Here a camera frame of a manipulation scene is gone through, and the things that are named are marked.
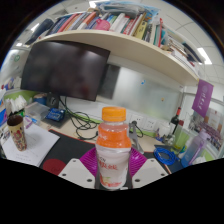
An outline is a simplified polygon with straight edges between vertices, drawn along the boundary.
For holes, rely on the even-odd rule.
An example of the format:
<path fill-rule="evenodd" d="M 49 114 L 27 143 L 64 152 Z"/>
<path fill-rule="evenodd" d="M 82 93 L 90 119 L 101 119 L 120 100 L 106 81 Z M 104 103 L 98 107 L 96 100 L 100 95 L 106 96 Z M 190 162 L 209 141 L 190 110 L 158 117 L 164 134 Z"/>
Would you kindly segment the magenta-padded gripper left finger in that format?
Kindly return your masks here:
<path fill-rule="evenodd" d="M 78 186 L 95 189 L 99 185 L 96 149 L 89 150 L 80 159 L 72 158 L 59 177 Z"/>

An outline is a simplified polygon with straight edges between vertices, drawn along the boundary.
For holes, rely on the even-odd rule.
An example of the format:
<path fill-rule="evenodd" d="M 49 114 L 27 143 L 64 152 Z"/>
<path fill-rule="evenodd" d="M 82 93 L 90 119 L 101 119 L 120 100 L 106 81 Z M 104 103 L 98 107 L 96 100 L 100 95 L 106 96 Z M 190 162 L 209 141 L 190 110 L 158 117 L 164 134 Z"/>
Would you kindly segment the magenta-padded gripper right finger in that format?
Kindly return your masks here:
<path fill-rule="evenodd" d="M 129 174 L 133 189 L 141 188 L 168 175 L 155 158 L 147 159 L 132 148 L 129 158 Z"/>

